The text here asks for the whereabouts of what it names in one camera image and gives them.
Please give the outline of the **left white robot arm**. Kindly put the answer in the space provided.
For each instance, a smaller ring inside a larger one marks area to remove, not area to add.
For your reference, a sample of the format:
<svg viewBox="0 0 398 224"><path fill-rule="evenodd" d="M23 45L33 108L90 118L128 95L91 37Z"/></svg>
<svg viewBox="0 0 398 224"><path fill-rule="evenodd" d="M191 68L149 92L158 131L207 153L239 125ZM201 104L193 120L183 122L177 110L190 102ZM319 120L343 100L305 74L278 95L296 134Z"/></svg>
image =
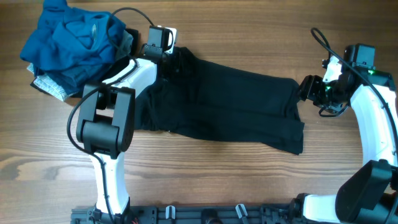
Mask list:
<svg viewBox="0 0 398 224"><path fill-rule="evenodd" d="M128 55L114 75L84 87L76 138L93 163L97 201L90 223L132 223L124 178L124 157L134 134L136 97L158 77L158 67L174 52L178 30L150 26L139 58Z"/></svg>

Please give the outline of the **black t-shirt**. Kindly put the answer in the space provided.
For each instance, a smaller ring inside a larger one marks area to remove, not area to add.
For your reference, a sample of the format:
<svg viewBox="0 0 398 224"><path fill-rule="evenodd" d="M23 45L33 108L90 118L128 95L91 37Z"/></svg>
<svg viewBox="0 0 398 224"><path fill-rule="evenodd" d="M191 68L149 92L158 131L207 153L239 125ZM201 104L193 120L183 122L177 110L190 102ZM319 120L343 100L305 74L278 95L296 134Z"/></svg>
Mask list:
<svg viewBox="0 0 398 224"><path fill-rule="evenodd" d="M135 129L303 152L298 83L202 60L186 47L183 80L160 74L136 99Z"/></svg>

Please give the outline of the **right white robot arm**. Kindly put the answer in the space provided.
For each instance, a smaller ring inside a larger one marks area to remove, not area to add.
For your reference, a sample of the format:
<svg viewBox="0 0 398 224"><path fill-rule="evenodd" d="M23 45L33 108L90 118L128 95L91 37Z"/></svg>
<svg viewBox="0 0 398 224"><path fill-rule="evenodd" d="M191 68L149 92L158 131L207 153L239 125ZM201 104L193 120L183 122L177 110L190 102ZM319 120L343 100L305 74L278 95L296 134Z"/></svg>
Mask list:
<svg viewBox="0 0 398 224"><path fill-rule="evenodd" d="M397 115L392 75L377 71L375 48L349 45L343 59L323 61L323 77L308 75L298 96L334 117L351 107L356 115L363 166L334 195L305 195L296 215L308 222L397 223Z"/></svg>

